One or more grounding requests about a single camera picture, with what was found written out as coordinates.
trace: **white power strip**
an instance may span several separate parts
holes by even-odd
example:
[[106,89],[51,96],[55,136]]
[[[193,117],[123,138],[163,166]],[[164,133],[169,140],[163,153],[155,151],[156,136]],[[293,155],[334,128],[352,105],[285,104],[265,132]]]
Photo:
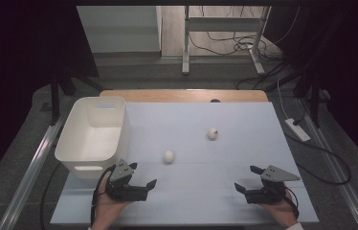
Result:
[[285,120],[284,122],[286,122],[286,124],[289,126],[289,128],[292,129],[292,131],[296,134],[296,136],[299,137],[299,139],[301,139],[301,141],[305,142],[305,141],[310,140],[310,137],[307,135],[307,133],[305,133],[305,131],[301,128],[301,126],[293,125],[293,122],[295,122],[295,120],[293,120],[293,118],[289,118],[289,119]]

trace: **white ball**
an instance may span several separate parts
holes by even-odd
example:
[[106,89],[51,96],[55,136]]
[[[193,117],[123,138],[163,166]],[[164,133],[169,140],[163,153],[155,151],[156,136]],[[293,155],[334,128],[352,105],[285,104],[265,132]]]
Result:
[[172,163],[175,159],[175,153],[172,150],[167,150],[164,153],[164,161],[168,164]]
[[211,127],[209,129],[209,131],[207,132],[207,135],[211,138],[211,139],[215,139],[218,136],[218,131],[215,127]]

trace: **white sleeve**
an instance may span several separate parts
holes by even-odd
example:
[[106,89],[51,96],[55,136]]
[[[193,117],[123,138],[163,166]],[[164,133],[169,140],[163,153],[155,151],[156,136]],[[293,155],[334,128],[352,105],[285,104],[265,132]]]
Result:
[[300,223],[296,223],[293,226],[286,228],[286,230],[304,230]]

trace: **person's right hand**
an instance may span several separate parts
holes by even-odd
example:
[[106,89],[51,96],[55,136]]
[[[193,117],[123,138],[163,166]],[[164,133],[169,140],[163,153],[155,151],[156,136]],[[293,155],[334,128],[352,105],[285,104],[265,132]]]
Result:
[[[291,195],[289,194],[289,191],[286,190],[286,197],[288,197],[290,200],[292,200]],[[288,228],[296,223],[298,221],[296,220],[295,214],[293,213],[293,209],[284,199],[275,204],[259,204],[262,208],[266,209],[272,217],[275,219],[275,221],[282,227]]]

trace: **human hand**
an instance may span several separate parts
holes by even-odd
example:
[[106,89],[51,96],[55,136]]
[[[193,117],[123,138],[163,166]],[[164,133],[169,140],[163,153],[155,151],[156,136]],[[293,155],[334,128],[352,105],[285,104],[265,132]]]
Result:
[[[286,197],[292,200],[289,191],[286,190]],[[275,204],[259,204],[262,208],[267,210],[275,221],[282,227],[288,228],[298,223],[292,207],[284,199]]]
[[107,183],[107,176],[101,181],[99,186],[98,200],[96,203],[96,217],[92,225],[92,230],[107,230],[120,215],[120,212],[133,201],[117,201],[111,199],[104,193]]

